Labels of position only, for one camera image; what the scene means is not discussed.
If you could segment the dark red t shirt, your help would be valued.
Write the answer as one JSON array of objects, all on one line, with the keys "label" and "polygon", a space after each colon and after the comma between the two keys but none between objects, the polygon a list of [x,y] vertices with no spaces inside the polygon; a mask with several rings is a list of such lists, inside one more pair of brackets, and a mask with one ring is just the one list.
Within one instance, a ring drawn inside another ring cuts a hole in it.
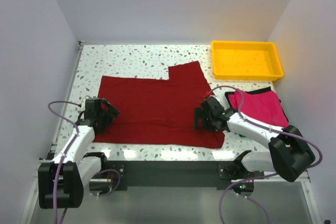
[{"label": "dark red t shirt", "polygon": [[194,109],[210,89],[197,61],[169,67],[167,80],[103,76],[98,97],[120,114],[95,142],[220,148],[223,132],[194,129]]}]

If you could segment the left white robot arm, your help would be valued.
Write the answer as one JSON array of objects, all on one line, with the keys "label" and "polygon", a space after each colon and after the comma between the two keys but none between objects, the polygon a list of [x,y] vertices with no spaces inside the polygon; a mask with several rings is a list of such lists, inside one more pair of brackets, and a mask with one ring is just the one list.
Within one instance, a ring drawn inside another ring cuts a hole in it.
[{"label": "left white robot arm", "polygon": [[105,154],[88,153],[86,149],[120,112],[106,99],[99,98],[84,99],[80,108],[68,142],[58,155],[38,168],[38,200],[42,209],[78,208],[90,179],[108,174]]}]

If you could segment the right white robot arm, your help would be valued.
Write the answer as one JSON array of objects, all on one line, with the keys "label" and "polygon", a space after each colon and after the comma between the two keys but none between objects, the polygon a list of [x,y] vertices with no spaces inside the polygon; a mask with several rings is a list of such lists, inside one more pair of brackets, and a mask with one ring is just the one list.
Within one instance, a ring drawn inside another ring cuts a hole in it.
[{"label": "right white robot arm", "polygon": [[237,133],[267,148],[265,152],[247,150],[235,158],[232,170],[239,178],[246,178],[253,172],[274,172],[294,182],[316,160],[296,127],[263,123],[247,116],[240,108],[224,109],[214,97],[206,98],[194,110],[194,129],[199,128]]}]

